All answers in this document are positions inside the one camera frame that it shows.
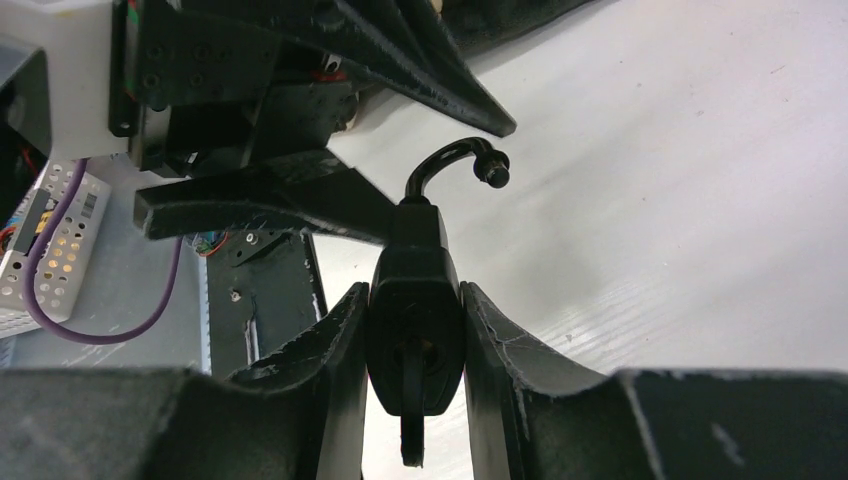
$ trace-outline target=perforated metal case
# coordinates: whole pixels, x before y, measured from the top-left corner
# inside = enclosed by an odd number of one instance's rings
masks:
[[[74,169],[73,161],[51,161],[18,211],[18,225],[36,222],[65,194]],[[44,193],[49,199],[45,202]],[[86,267],[106,211],[111,187],[86,173],[65,218],[38,264],[35,291],[41,308],[56,322],[71,317],[85,277]],[[18,228],[0,262],[0,338],[39,328],[24,308],[23,265],[31,246],[32,232]]]

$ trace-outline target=white surface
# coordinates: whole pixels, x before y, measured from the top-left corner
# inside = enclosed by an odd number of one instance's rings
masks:
[[[429,187],[462,278],[590,367],[848,370],[848,2],[601,1],[472,62],[518,121],[512,182]],[[384,94],[331,146],[394,199],[474,134]],[[377,251],[318,239],[329,301]],[[464,395],[425,469],[369,397],[366,479],[471,478]]]
[[[109,0],[0,0],[0,33],[47,54],[53,160],[127,149],[109,132]]]

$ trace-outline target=purple cable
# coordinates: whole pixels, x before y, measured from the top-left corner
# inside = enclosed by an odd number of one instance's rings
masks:
[[[24,265],[23,299],[24,305],[26,306],[29,314],[32,316],[32,319],[35,320],[35,323],[57,337],[88,345],[111,345],[114,343],[126,342],[138,337],[149,330],[150,327],[159,320],[159,317],[162,316],[162,312],[165,311],[165,307],[168,306],[168,302],[171,300],[171,294],[174,292],[174,283],[177,280],[177,267],[180,264],[180,249],[182,248],[182,244],[180,240],[177,240],[174,244],[174,256],[171,259],[171,271],[168,273],[168,284],[165,286],[165,292],[162,294],[162,299],[159,300],[159,305],[156,307],[156,310],[154,310],[150,318],[145,320],[141,325],[128,332],[118,333],[115,335],[89,335],[69,330],[51,320],[50,317],[44,313],[44,310],[42,310],[38,305],[38,300],[35,296],[35,270],[38,268],[38,261],[41,259],[41,254],[44,253],[44,250],[47,248],[47,242],[53,238],[53,233],[56,232],[56,229],[59,227],[62,219],[65,218],[65,213],[74,201],[74,197],[82,183],[82,177],[85,175],[85,167],[87,164],[87,158],[77,160],[77,166],[74,169],[73,176],[68,182],[67,188],[65,189],[65,195],[62,196],[62,200],[59,201],[58,205],[56,205],[56,208],[53,210],[53,214],[50,216],[50,220],[47,221],[47,226],[44,227],[44,230],[42,230],[35,239],[35,243],[29,251],[26,265]]]

